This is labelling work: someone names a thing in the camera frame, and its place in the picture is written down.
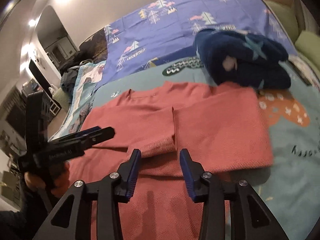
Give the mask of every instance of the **folded navy blanket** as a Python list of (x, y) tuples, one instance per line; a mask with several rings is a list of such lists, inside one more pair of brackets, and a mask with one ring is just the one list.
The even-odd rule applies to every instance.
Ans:
[(232, 81), (257, 89), (291, 86), (288, 73), (279, 65), (279, 61), (288, 60), (287, 51), (262, 35), (204, 29), (196, 35), (194, 46), (218, 85)]

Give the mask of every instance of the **bed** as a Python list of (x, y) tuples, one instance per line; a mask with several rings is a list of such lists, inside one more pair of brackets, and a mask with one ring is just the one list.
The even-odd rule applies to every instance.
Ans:
[[(80, 130), (90, 109), (103, 106), (128, 89), (151, 90), (165, 81), (216, 86), (204, 68), (164, 74), (175, 62), (196, 55), (192, 47), (194, 35), (208, 27), (262, 34), (280, 42), (289, 54), (297, 55), (281, 24), (262, 0), (155, 1), (104, 28), (108, 57), (80, 68), (71, 108), (54, 138)], [(307, 86), (289, 64), (284, 63), (283, 67), (291, 77), (291, 88), (261, 90), (257, 94), (269, 127), (274, 164), (232, 171), (230, 175), (232, 180), (246, 179), (254, 187), (290, 240), (302, 240), (320, 214), (320, 95), (318, 80)], [(82, 177), (92, 173), (86, 170), (91, 168), (90, 162), (86, 160), (85, 167), (79, 170), (81, 162), (81, 158), (71, 160), (71, 182), (91, 182)], [(226, 239), (230, 239), (229, 222)]]

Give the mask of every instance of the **orange leaf print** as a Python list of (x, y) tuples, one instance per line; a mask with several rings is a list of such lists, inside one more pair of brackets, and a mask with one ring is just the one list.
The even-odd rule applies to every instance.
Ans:
[(287, 90), (261, 90), (258, 101), (269, 127), (276, 124), (281, 116), (302, 127), (310, 124), (303, 105)]

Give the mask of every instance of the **dark sleeve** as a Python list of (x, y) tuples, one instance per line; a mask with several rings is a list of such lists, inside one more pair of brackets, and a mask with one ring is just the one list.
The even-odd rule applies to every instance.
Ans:
[(21, 211), (0, 212), (0, 228), (9, 228), (20, 239), (29, 240), (34, 237), (48, 213), (41, 197), (27, 187), (23, 178), (20, 180), (20, 192), (22, 198)]

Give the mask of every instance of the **metal screw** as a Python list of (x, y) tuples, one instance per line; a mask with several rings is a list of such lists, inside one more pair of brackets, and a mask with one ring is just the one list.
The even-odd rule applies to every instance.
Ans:
[(202, 177), (204, 177), (204, 178), (206, 178), (206, 179), (209, 179), (209, 178), (211, 178), (212, 177), (212, 174), (210, 173), (210, 172), (204, 172), (203, 174), (202, 174)]
[(75, 182), (75, 187), (81, 187), (83, 185), (83, 181), (82, 180), (78, 180)]
[(245, 187), (248, 185), (248, 182), (244, 179), (241, 179), (241, 180), (239, 180), (239, 184), (240, 184), (240, 186)]
[(116, 179), (118, 177), (119, 177), (119, 173), (117, 173), (117, 172), (113, 172), (110, 174), (110, 178), (112, 178), (112, 179)]

